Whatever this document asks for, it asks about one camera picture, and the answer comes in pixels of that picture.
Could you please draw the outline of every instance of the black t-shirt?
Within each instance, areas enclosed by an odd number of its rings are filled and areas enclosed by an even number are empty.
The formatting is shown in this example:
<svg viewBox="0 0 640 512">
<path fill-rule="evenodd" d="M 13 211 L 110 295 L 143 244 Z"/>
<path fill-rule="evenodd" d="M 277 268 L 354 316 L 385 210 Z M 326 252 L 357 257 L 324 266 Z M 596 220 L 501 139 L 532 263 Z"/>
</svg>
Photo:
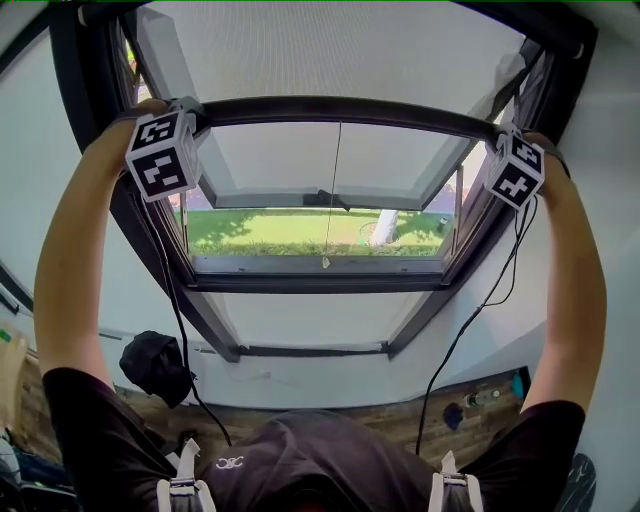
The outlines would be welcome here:
<svg viewBox="0 0 640 512">
<path fill-rule="evenodd" d="M 174 467 L 141 419 L 94 377 L 47 372 L 51 418 L 78 498 L 87 512 L 156 510 L 156 485 Z M 475 475 L 486 512 L 552 511 L 584 423 L 572 402 L 529 408 L 460 472 Z M 287 510 L 318 498 L 328 510 L 429 508 L 434 469 L 343 416 L 298 411 L 276 416 L 211 461 L 202 474 L 220 512 Z"/>
</svg>

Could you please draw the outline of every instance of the black and white marker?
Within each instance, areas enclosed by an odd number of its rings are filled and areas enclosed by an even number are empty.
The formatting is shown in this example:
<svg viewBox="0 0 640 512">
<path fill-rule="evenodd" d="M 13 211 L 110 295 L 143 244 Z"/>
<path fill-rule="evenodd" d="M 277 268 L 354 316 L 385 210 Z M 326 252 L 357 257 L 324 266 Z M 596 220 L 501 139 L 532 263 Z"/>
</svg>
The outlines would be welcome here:
<svg viewBox="0 0 640 512">
<path fill-rule="evenodd" d="M 202 164 L 194 131 L 195 116 L 184 110 L 138 118 L 125 158 L 145 201 L 196 188 Z"/>
<path fill-rule="evenodd" d="M 501 135 L 485 188 L 521 210 L 543 183 L 544 150 L 526 142 L 517 130 Z"/>
</svg>

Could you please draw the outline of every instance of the bottle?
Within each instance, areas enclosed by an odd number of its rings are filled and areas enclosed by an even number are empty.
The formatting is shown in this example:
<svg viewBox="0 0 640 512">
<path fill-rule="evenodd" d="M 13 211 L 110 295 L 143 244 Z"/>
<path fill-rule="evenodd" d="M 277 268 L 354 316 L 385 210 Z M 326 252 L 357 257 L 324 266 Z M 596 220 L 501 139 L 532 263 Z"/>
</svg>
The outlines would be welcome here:
<svg viewBox="0 0 640 512">
<path fill-rule="evenodd" d="M 484 391 L 478 391 L 477 393 L 470 393 L 464 397 L 463 402 L 465 407 L 480 407 L 487 405 L 490 402 L 495 402 L 500 397 L 500 391 L 497 389 Z"/>
</svg>

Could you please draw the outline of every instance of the shirt logo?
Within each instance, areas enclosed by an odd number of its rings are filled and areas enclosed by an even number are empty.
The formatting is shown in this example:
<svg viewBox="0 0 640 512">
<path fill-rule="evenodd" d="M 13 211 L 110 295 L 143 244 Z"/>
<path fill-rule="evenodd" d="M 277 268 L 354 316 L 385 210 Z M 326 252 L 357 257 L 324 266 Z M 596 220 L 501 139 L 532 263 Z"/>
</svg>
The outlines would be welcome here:
<svg viewBox="0 0 640 512">
<path fill-rule="evenodd" d="M 218 469 L 233 469 L 242 466 L 244 457 L 231 457 L 230 459 L 218 459 L 216 467 Z"/>
</svg>

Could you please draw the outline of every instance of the tree trunk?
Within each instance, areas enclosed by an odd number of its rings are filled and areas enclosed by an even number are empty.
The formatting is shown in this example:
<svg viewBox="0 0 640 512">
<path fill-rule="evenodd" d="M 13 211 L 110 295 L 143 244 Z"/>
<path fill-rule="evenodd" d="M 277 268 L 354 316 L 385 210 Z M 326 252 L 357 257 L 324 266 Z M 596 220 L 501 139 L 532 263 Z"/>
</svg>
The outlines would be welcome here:
<svg viewBox="0 0 640 512">
<path fill-rule="evenodd" d="M 378 217 L 378 223 L 369 237 L 369 245 L 371 247 L 384 247 L 393 242 L 397 225 L 398 211 L 382 210 L 380 217 Z"/>
</svg>

